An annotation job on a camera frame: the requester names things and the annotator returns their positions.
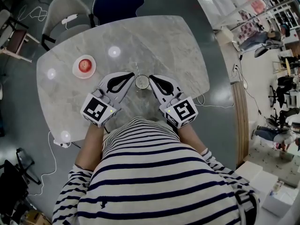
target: white plate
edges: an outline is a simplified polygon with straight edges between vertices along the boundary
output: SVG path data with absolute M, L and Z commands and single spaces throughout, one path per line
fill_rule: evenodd
M 92 62 L 92 69 L 87 73 L 83 73 L 82 71 L 79 70 L 79 62 L 83 59 L 88 59 Z M 72 68 L 73 74 L 76 77 L 82 78 L 82 79 L 92 77 L 93 74 L 95 73 L 95 71 L 96 71 L 96 61 L 92 56 L 89 56 L 89 55 L 82 55 L 81 57 L 77 58 L 73 64 L 73 68 Z

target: jeans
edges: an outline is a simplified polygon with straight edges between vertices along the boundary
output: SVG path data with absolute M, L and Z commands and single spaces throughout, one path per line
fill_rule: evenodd
M 268 141 L 274 141 L 274 137 L 280 132 L 268 127 L 260 127 L 259 130 L 255 131 L 255 135 L 264 138 Z
M 267 32 L 257 32 L 253 36 L 249 37 L 245 40 L 241 45 L 240 49 L 248 50 L 249 48 L 259 45 L 261 43 L 266 43 L 268 40 L 268 33 Z

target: wooden chair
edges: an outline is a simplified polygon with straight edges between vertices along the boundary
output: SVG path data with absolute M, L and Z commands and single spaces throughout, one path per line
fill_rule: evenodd
M 23 59 L 28 62 L 32 62 L 32 60 L 27 59 L 21 55 L 19 55 L 20 49 L 23 45 L 23 42 L 28 42 L 27 37 L 31 38 L 36 43 L 40 43 L 36 40 L 32 35 L 30 35 L 26 30 L 17 30 L 11 23 L 11 21 L 23 26 L 24 28 L 28 29 L 26 25 L 23 23 L 15 20 L 10 16 L 10 12 L 7 10 L 0 11 L 0 27 L 4 24 L 7 24 L 7 27 L 3 31 L 0 37 L 0 53 L 7 54 L 9 56 L 15 57 L 17 59 Z

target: white light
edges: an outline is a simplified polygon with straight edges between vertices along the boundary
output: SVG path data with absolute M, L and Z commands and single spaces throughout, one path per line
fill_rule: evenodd
M 68 131 L 62 131 L 61 134 L 61 139 L 63 140 L 63 142 L 68 143 L 71 140 L 71 135 Z
M 121 54 L 121 49 L 116 46 L 112 46 L 110 49 L 108 49 L 108 55 L 110 55 L 112 58 L 116 58 Z
M 50 80 L 52 80 L 55 77 L 55 75 L 56 75 L 56 71 L 54 68 L 48 70 L 47 76 Z

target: white cable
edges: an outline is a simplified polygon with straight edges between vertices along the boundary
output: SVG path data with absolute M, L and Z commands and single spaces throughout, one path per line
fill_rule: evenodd
M 55 170 L 54 170 L 54 172 L 51 172 L 51 173 L 44 173 L 44 174 L 42 174 L 41 180 L 42 180 L 42 184 L 43 184 L 43 185 L 42 185 L 42 191 L 41 191 L 40 194 L 29 194 L 28 196 L 37 196 L 37 195 L 39 196 L 39 195 L 41 195 L 41 194 L 43 193 L 43 187 L 44 187 L 43 176 L 44 176 L 44 175 L 51 175 L 51 174 L 53 174 L 53 173 L 56 172 L 56 159 L 55 159 L 55 155 L 54 155 L 54 153 L 53 153 L 53 151 L 52 151 L 52 148 L 51 148 L 51 145 L 50 145 L 49 135 L 50 135 L 50 132 L 48 133 L 48 144 L 49 144 L 51 153 L 52 153 L 53 158 L 54 158 L 54 161 L 55 161 Z
M 203 94 L 201 94 L 201 96 L 203 97 L 203 103 L 200 103 L 199 101 L 199 97 L 197 97 L 197 101 L 199 104 L 195 104 L 196 106 L 199 106 L 199 107 L 222 107 L 222 106 L 214 106 L 214 105 L 204 105 L 205 103 L 205 97 Z
M 18 21 L 22 21 L 24 20 L 26 17 L 30 16 L 31 18 L 35 18 L 37 17 L 37 19 L 42 22 L 48 15 L 48 11 L 45 11 L 42 9 L 42 7 L 37 6 L 36 8 L 34 8 L 30 13 L 28 13 L 24 18 L 21 18 L 22 15 L 24 14 L 24 12 L 26 11 L 26 7 L 27 5 L 24 5 L 21 10 L 19 11 L 19 15 L 18 15 Z M 33 13 L 35 10 L 40 9 L 39 15 L 38 16 L 32 16 L 31 13 Z

